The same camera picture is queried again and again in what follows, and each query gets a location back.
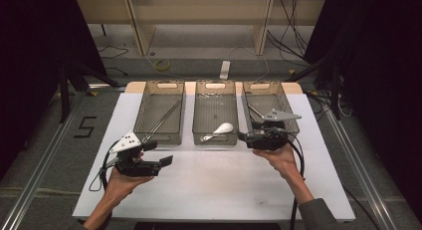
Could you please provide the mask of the wooden shelf unit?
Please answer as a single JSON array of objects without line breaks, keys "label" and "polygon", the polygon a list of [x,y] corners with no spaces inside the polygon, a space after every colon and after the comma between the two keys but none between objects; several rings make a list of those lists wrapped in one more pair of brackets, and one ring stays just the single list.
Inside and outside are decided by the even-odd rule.
[{"label": "wooden shelf unit", "polygon": [[77,0],[89,24],[129,24],[141,55],[158,25],[248,25],[261,55],[271,25],[286,25],[295,13],[300,26],[317,23],[323,0]]}]

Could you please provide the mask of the aluminium floor rail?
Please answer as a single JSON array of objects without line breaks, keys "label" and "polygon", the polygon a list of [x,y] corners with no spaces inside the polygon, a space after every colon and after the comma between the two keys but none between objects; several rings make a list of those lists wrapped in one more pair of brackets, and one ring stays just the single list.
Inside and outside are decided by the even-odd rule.
[{"label": "aluminium floor rail", "polygon": [[113,87],[107,84],[90,84],[89,92],[125,92],[126,87]]},{"label": "aluminium floor rail", "polygon": [[41,185],[56,153],[58,152],[66,133],[74,120],[75,112],[81,101],[85,98],[82,92],[76,92],[73,102],[70,105],[70,112],[63,122],[59,124],[40,162],[32,173],[25,187],[20,191],[17,200],[7,215],[1,230],[17,230],[26,215],[29,206],[34,199],[39,186]]},{"label": "aluminium floor rail", "polygon": [[376,189],[368,171],[360,160],[354,145],[342,123],[335,117],[331,110],[326,114],[332,129],[346,155],[346,158],[362,188],[363,193],[370,205],[373,214],[381,230],[396,230],[396,225],[389,214],[387,205],[384,203],[381,195]]}]

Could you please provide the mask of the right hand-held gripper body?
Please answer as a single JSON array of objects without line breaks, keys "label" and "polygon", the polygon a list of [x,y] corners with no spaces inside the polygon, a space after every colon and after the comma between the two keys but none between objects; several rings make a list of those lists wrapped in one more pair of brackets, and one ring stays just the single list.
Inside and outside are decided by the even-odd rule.
[{"label": "right hand-held gripper body", "polygon": [[265,129],[251,129],[246,134],[252,140],[249,148],[261,150],[277,150],[289,141],[294,141],[300,132],[297,120],[300,115],[272,110],[264,115],[259,122],[267,121],[270,127]]}]

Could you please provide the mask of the white table cover sheet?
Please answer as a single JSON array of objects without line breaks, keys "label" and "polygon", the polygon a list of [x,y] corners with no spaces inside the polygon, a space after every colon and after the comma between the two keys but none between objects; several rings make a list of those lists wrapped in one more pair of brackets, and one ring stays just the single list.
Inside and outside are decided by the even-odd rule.
[{"label": "white table cover sheet", "polygon": [[[293,112],[300,115],[298,142],[304,152],[307,186],[325,201],[336,220],[354,220],[308,98],[292,94],[288,100]],[[213,149],[184,140],[145,156],[151,160],[172,156],[173,162],[122,200],[113,219],[280,222],[291,217],[294,195],[288,183],[244,142]]]}]

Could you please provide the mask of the black metal stand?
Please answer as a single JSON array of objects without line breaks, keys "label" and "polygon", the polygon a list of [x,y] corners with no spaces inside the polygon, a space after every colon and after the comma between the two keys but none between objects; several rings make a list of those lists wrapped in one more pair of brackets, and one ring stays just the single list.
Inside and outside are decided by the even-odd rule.
[{"label": "black metal stand", "polygon": [[329,108],[336,119],[340,119],[339,114],[339,65],[334,57],[326,55],[319,61],[310,65],[309,67],[302,70],[300,73],[293,75],[286,79],[286,83],[293,83],[300,79],[310,75],[313,72],[317,72],[314,80],[314,86],[317,89],[330,89],[331,96],[329,98]]},{"label": "black metal stand", "polygon": [[62,115],[60,123],[63,123],[71,111],[70,99],[69,99],[69,83],[74,87],[77,92],[86,92],[89,88],[89,84],[85,79],[85,76],[93,76],[101,82],[114,87],[120,87],[117,81],[112,80],[106,74],[90,68],[89,66],[76,62],[66,62],[59,69],[59,80],[60,80],[60,94],[61,94],[61,105]]}]

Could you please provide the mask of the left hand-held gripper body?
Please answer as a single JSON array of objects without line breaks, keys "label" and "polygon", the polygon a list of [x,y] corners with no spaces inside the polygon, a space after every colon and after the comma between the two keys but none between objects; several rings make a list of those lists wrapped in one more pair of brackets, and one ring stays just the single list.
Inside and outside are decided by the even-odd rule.
[{"label": "left hand-held gripper body", "polygon": [[110,148],[109,153],[116,153],[114,166],[121,174],[130,177],[158,175],[160,162],[142,160],[142,145],[136,134],[130,131]]}]

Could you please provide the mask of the person's right hand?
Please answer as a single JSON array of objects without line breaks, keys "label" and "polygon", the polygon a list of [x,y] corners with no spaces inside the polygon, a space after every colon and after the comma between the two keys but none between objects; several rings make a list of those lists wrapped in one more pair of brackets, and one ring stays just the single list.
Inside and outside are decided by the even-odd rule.
[{"label": "person's right hand", "polygon": [[293,148],[289,144],[275,151],[254,149],[253,153],[267,159],[270,165],[287,181],[301,176],[297,168]]}]

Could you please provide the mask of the black curtain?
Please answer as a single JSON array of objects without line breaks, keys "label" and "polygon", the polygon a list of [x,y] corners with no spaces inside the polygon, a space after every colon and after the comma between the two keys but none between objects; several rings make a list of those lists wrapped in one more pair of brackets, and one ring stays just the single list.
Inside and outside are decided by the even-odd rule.
[{"label": "black curtain", "polygon": [[422,224],[422,0],[325,0],[306,53],[337,55],[352,107],[376,153]]},{"label": "black curtain", "polygon": [[0,0],[0,179],[72,63],[106,74],[77,0]]}]

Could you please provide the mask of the grey mesh plastic bin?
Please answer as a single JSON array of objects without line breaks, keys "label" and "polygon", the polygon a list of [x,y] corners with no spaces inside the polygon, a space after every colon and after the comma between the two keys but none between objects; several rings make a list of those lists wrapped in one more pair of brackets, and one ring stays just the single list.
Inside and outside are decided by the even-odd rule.
[{"label": "grey mesh plastic bin", "polygon": [[162,116],[179,99],[182,101],[172,111],[150,140],[156,140],[160,145],[178,145],[181,143],[183,111],[184,111],[183,81],[148,81],[146,83],[141,104],[138,110],[133,132],[142,140],[158,123]]},{"label": "grey mesh plastic bin", "polygon": [[[231,131],[215,133],[223,123]],[[192,132],[196,145],[235,145],[237,143],[238,111],[236,85],[232,81],[197,81],[194,98]]]},{"label": "grey mesh plastic bin", "polygon": [[[242,104],[246,118],[246,132],[252,129],[247,104],[253,106],[263,115],[272,110],[293,114],[284,88],[278,82],[245,82],[243,84]],[[252,112],[252,114],[257,121],[261,121],[261,118],[255,113]]]}]

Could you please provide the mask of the person's left hand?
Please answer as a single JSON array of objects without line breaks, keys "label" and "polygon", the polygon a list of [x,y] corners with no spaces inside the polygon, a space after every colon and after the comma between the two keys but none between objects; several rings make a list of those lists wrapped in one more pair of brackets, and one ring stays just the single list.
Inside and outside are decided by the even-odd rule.
[{"label": "person's left hand", "polygon": [[153,176],[130,177],[121,174],[115,167],[111,170],[104,198],[111,201],[121,201],[138,185],[153,179]]}]

